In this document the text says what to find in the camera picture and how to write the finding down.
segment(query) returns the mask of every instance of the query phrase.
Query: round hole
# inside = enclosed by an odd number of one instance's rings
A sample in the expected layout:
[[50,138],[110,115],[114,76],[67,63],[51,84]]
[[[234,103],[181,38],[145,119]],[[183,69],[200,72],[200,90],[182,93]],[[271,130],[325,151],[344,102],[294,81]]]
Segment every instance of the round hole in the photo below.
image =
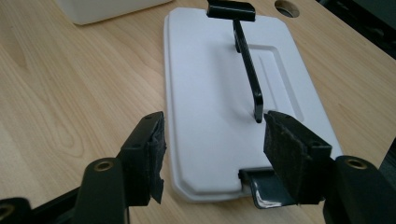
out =
[[346,164],[349,165],[350,167],[353,167],[355,169],[360,169],[360,170],[365,170],[367,169],[366,163],[354,159],[349,159],[346,160]]
[[94,170],[97,172],[106,171],[113,167],[113,165],[112,161],[101,161],[95,165]]
[[14,212],[14,205],[9,203],[0,204],[0,221]]
[[300,11],[297,6],[288,1],[277,0],[275,2],[275,8],[280,12],[280,14],[290,18],[297,18],[300,16]]

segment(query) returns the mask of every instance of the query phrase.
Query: wooden table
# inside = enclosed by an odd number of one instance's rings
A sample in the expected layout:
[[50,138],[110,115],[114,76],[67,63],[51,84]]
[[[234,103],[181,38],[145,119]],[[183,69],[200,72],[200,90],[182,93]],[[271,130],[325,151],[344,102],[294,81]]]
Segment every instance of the wooden table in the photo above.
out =
[[[251,0],[285,22],[348,155],[379,166],[396,135],[396,62],[314,0]],[[137,122],[164,110],[163,20],[175,0],[86,26],[54,1],[0,1],[0,198],[39,206],[77,186],[85,167],[114,157]],[[191,204],[172,190],[163,203],[130,209],[132,223],[323,223],[321,206],[258,210],[251,198]]]

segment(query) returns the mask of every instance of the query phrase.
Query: white plastic tray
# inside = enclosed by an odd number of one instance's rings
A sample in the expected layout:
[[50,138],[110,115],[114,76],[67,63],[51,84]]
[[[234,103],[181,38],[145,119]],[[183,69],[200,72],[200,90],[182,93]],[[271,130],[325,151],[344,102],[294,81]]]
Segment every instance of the white plastic tray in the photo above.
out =
[[[256,16],[241,22],[262,88],[264,111],[289,114],[341,148],[287,26]],[[270,167],[263,153],[265,121],[253,118],[253,97],[233,22],[176,8],[165,19],[166,118],[175,191],[191,202],[246,196],[238,171]]]

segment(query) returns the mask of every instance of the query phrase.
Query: white container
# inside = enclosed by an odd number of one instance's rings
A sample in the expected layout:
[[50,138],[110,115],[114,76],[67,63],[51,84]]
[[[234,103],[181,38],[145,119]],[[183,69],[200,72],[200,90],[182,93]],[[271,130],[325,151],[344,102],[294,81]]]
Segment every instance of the white container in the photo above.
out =
[[102,21],[157,6],[171,0],[56,0],[59,8],[75,24]]

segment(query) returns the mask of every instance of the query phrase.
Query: black metal rod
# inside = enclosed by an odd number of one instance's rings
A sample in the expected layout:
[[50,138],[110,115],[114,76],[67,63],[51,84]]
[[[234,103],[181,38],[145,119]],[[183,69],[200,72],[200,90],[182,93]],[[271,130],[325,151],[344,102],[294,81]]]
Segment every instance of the black metal rod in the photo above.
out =
[[257,79],[256,70],[251,61],[250,52],[248,51],[248,44],[245,39],[244,31],[242,30],[241,22],[233,20],[233,35],[235,37],[235,47],[239,53],[242,53],[245,68],[247,70],[247,77],[250,83],[251,92],[254,100],[254,119],[256,122],[262,122],[263,114],[263,99],[262,89],[260,88],[259,80]]

